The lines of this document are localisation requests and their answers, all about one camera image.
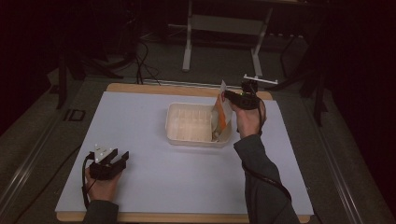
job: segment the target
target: metal stand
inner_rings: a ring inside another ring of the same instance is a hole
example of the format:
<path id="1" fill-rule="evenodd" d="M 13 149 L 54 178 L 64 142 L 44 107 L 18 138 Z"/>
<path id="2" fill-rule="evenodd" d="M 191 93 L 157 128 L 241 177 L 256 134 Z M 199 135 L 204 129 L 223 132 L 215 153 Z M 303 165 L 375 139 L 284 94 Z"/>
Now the metal stand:
<path id="1" fill-rule="evenodd" d="M 268 27 L 273 9 L 269 8 L 264 21 L 242 20 L 234 18 L 214 17 L 192 14 L 192 0 L 189 1 L 189 16 L 187 18 L 187 43 L 184 50 L 183 72 L 190 71 L 191 61 L 191 31 L 206 30 L 223 33 L 257 35 L 259 37 L 255 48 L 251 50 L 254 71 L 256 77 L 262 77 L 259 51 Z"/>

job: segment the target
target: cable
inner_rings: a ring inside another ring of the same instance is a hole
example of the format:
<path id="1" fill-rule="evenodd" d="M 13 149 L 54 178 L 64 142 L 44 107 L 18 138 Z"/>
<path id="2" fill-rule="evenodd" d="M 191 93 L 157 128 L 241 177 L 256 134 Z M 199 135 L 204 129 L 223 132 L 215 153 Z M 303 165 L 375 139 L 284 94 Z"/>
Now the cable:
<path id="1" fill-rule="evenodd" d="M 156 76 L 158 76 L 158 75 L 160 74 L 160 71 L 159 71 L 157 68 L 155 68 L 155 67 L 152 67 L 152 66 L 149 66 L 149 65 L 145 64 L 144 62 L 142 62 L 142 65 L 144 65 L 146 71 L 149 73 L 149 77 L 152 77 L 153 79 L 155 79 L 155 81 L 158 83 L 158 85 L 161 86 L 160 81 L 156 78 Z M 157 73 L 156 73 L 155 75 L 153 75 L 153 74 L 149 71 L 149 68 L 154 69 Z"/>
<path id="2" fill-rule="evenodd" d="M 141 71 L 141 67 L 144 64 L 144 61 L 146 60 L 146 58 L 148 57 L 149 54 L 149 47 L 143 43 L 142 41 L 138 42 L 139 44 L 143 45 L 146 49 L 146 53 L 145 56 L 143 57 L 143 59 L 140 59 L 140 57 L 138 55 L 136 55 L 136 62 L 137 62 L 137 71 L 136 71 L 136 84 L 144 84 L 143 83 L 143 78 L 142 78 L 142 71 Z"/>
<path id="3" fill-rule="evenodd" d="M 101 170 L 100 170 L 99 176 L 97 176 L 97 177 L 95 178 L 95 180 L 93 180 L 93 183 L 92 183 L 92 184 L 90 185 L 90 187 L 87 189 L 87 193 L 90 192 L 90 190 L 91 190 L 91 188 L 93 187 L 93 185 L 96 183 L 96 181 L 97 181 L 98 179 L 101 178 L 102 175 L 103 175 L 103 166 L 102 166 L 102 168 L 101 168 Z"/>
<path id="4" fill-rule="evenodd" d="M 254 177 L 262 180 L 263 182 L 270 184 L 270 185 L 276 187 L 277 189 L 279 189 L 280 191 L 282 191 L 283 194 L 285 194 L 285 196 L 291 201 L 291 195 L 290 195 L 289 191 L 280 182 L 277 182 L 276 180 L 274 180 L 268 176 L 256 173 L 255 171 L 248 169 L 244 163 L 242 163 L 242 168 L 244 169 L 245 173 L 247 173 L 249 175 L 253 175 Z"/>
<path id="5" fill-rule="evenodd" d="M 35 198 L 26 206 L 25 209 L 23 209 L 23 211 L 18 215 L 17 219 L 14 221 L 14 223 L 17 223 L 21 217 L 32 207 L 32 205 L 35 203 L 35 201 L 41 196 L 41 194 L 45 191 L 45 189 L 50 185 L 50 183 L 52 182 L 52 180 L 55 178 L 55 176 L 59 173 L 59 171 L 62 169 L 62 167 L 64 167 L 64 164 L 73 156 L 73 154 L 75 154 L 79 149 L 81 148 L 81 145 L 79 145 L 78 147 L 76 147 L 67 157 L 66 159 L 64 159 L 64 161 L 61 163 L 61 165 L 58 167 L 58 169 L 55 171 L 55 173 L 53 174 L 53 176 L 49 179 L 49 181 L 47 182 L 47 184 L 44 186 L 44 188 L 42 190 L 40 190 L 40 192 L 38 192 L 38 194 L 35 196 Z"/>
<path id="6" fill-rule="evenodd" d="M 84 162 L 82 163 L 82 175 L 81 175 L 81 177 L 82 177 L 82 187 L 81 187 L 81 190 L 82 190 L 82 196 L 83 196 L 83 199 L 84 199 L 84 205 L 85 205 L 86 208 L 88 208 L 88 206 L 90 205 L 90 201 L 88 200 L 87 185 L 85 183 L 85 167 L 87 166 L 87 161 L 88 160 L 94 160 L 94 159 L 95 159 L 94 153 L 90 152 L 90 154 L 88 154 L 88 156 L 85 157 Z"/>
<path id="7" fill-rule="evenodd" d="M 265 122 L 265 120 L 262 120 L 262 109 L 261 109 L 261 107 L 260 107 L 260 102 L 262 102 L 262 99 L 260 99 L 257 95 L 256 95 L 256 91 L 254 90 L 254 88 L 251 86 L 251 82 L 249 82 L 249 85 L 248 85 L 249 87 L 250 87 L 250 91 L 251 91 L 251 94 L 254 96 L 254 97 L 257 97 L 260 101 L 259 101 L 259 106 L 257 107 L 257 109 L 259 110 L 259 122 L 260 122 L 260 129 L 259 129 L 259 135 L 262 135 L 262 126 L 264 125 L 264 122 Z"/>

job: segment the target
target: gray sleeve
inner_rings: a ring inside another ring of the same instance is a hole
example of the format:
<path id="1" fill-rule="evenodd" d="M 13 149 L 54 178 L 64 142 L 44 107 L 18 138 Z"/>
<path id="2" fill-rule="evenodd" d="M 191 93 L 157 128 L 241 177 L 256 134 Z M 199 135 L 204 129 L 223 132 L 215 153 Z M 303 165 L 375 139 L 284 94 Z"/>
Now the gray sleeve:
<path id="1" fill-rule="evenodd" d="M 233 146 L 249 170 L 280 183 L 279 171 L 267 157 L 262 140 L 257 134 L 245 137 Z M 281 190 L 254 176 L 245 176 L 245 198 L 250 223 L 300 223 L 291 201 Z"/>
<path id="2" fill-rule="evenodd" d="M 119 206 L 108 202 L 95 200 L 90 202 L 85 214 L 84 224 L 116 224 Z"/>

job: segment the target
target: dark background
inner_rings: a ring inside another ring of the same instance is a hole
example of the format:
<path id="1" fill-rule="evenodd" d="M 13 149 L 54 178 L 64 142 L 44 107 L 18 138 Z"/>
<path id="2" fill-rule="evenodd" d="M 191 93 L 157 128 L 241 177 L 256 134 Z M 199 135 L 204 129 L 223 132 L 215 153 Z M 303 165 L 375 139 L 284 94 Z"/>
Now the dark background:
<path id="1" fill-rule="evenodd" d="M 102 10 L 100 4 L 105 2 L 98 1 L 98 8 Z M 166 23 L 186 22 L 187 1 L 143 2 L 139 19 L 164 38 Z M 50 88 L 46 75 L 58 67 L 59 47 L 66 35 L 66 39 L 74 40 L 66 46 L 83 48 L 98 57 L 103 56 L 104 45 L 111 45 L 111 41 L 103 43 L 95 37 L 118 30 L 97 26 L 86 3 L 77 0 L 1 3 L 0 134 Z M 361 155 L 395 215 L 396 7 L 393 1 L 348 1 L 344 5 L 328 21 L 329 29 L 315 53 L 321 55 L 320 64 L 330 74 L 326 87 L 332 91 Z M 108 7 L 108 13 L 113 9 L 115 14 L 119 13 L 116 7 Z M 236 11 L 231 8 L 228 13 Z M 298 33 L 293 27 L 302 11 L 305 9 L 277 7 L 269 32 Z M 123 23 L 127 18 L 119 15 L 117 20 Z"/>

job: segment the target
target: clear plastic container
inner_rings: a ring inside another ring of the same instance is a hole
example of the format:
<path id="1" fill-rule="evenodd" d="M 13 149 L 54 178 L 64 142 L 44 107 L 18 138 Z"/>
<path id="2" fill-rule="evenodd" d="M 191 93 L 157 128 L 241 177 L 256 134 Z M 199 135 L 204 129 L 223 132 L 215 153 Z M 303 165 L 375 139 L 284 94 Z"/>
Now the clear plastic container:
<path id="1" fill-rule="evenodd" d="M 231 137 L 231 122 L 212 142 L 211 114 L 213 105 L 172 103 L 166 118 L 166 136 L 172 145 L 224 147 Z"/>

